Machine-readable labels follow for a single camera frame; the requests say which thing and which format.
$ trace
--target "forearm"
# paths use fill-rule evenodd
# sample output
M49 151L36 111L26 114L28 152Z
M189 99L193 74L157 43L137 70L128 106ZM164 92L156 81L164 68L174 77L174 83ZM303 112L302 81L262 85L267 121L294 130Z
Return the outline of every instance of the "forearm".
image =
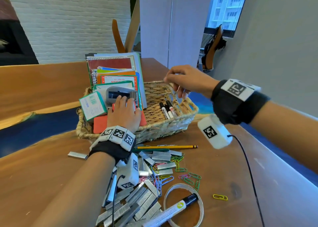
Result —
M267 102L251 126L284 152L318 173L318 121L272 101Z
M114 166L106 153L91 155L32 227L95 226Z

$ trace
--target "wicker basket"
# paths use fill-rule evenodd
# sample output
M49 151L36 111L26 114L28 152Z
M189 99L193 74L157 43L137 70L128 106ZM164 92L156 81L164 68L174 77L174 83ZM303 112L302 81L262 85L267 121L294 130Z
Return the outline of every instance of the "wicker basket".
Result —
M188 128L199 110L189 98L178 103L172 86L163 81L145 82L144 87L148 105L144 110L147 125L139 127L135 132L137 143L173 135ZM84 96L89 93L91 88L86 89ZM165 118L159 103L166 100L171 101L177 117L168 120ZM77 109L77 114L79 116L76 127L77 136L91 141L96 140L100 134L93 133L93 125L85 120L82 109Z

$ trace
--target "white brick wall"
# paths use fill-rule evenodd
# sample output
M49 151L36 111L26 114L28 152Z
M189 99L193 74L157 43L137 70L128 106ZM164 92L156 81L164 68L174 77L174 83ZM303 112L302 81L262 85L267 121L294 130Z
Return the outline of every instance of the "white brick wall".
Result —
M112 19L123 42L130 0L10 0L40 64L84 60L88 52L117 52Z

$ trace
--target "wristband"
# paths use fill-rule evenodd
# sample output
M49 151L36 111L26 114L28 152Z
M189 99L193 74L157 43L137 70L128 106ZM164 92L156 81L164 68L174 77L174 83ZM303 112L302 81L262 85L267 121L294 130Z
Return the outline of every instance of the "wristband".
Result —
M109 127L90 146L89 156L96 152L105 152L115 159L116 164L119 160L127 163L131 148L135 144L135 135L128 129L121 126Z
M222 80L213 90L214 113L222 124L249 124L269 97L258 92L260 87L236 79Z

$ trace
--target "hand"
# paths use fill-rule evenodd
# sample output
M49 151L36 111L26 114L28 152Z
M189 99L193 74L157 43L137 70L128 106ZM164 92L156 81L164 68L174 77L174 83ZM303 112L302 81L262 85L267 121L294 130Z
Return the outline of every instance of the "hand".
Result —
M190 91L211 98L213 89L219 83L218 80L190 65L172 67L163 80L173 83L173 89L178 91L178 97L183 99L188 97Z
M137 108L134 111L134 99L118 96L115 102L114 111L110 108L108 110L107 127L121 126L135 133L140 125L141 110Z

